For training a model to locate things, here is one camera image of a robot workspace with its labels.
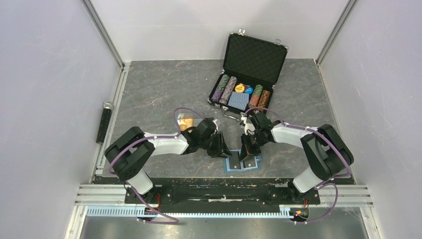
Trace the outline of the black VIP credit card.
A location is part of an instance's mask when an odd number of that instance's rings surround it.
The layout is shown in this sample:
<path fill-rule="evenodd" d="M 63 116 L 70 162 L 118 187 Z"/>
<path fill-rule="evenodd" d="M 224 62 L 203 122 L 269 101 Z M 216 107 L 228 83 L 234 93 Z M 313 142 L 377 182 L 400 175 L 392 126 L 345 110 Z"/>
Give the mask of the black VIP credit card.
<path fill-rule="evenodd" d="M 228 158 L 228 168 L 230 170 L 239 170 L 241 165 L 239 162 L 239 152 L 235 151 L 231 153 L 231 156 Z"/>

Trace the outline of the blue card holder wallet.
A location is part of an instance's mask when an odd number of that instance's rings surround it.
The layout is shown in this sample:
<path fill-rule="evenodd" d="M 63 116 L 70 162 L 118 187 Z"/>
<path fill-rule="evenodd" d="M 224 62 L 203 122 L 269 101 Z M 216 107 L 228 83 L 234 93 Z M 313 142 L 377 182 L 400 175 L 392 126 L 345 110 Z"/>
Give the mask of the blue card holder wallet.
<path fill-rule="evenodd" d="M 247 158 L 243 161 L 239 160 L 240 150 L 231 150 L 231 156 L 228 156 L 223 159 L 223 165 L 225 172 L 235 173 L 235 172 L 247 172 L 260 169 L 260 162 L 262 161 L 262 156 L 254 156 L 253 158 Z"/>

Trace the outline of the clear plastic card box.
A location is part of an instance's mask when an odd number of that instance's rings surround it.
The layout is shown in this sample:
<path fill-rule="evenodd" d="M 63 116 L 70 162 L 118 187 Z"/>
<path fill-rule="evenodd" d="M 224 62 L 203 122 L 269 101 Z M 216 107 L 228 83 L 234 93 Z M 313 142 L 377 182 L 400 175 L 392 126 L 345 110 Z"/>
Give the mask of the clear plastic card box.
<path fill-rule="evenodd" d="M 191 111 L 177 111 L 175 113 L 177 126 L 181 131 L 198 126 L 205 119 L 204 116 Z"/>

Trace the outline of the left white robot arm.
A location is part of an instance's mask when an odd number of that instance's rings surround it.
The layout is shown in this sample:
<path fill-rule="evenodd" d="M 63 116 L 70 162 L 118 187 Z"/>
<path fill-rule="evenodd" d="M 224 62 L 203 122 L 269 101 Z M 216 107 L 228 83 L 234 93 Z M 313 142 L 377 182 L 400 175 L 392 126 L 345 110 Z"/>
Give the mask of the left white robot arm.
<path fill-rule="evenodd" d="M 119 137 L 104 152 L 109 168 L 118 179 L 128 183 L 139 199 L 150 203 L 156 189 L 143 167 L 153 156 L 186 155 L 203 149 L 212 158 L 231 156 L 216 120 L 204 118 L 196 126 L 185 126 L 174 134 L 152 134 L 134 126 Z"/>

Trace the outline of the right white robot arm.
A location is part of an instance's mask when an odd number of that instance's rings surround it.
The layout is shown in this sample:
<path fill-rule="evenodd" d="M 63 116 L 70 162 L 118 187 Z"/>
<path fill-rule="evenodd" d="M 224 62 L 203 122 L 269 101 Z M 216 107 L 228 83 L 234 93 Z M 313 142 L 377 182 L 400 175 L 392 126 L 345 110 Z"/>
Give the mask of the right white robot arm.
<path fill-rule="evenodd" d="M 282 120 L 271 121 L 264 112 L 240 120 L 244 128 L 241 135 L 239 161 L 261 154 L 267 143 L 283 143 L 301 148 L 308 161 L 308 168 L 288 183 L 287 195 L 291 202 L 300 203 L 311 189 L 320 188 L 336 176 L 348 177 L 354 158 L 333 126 L 304 127 Z"/>

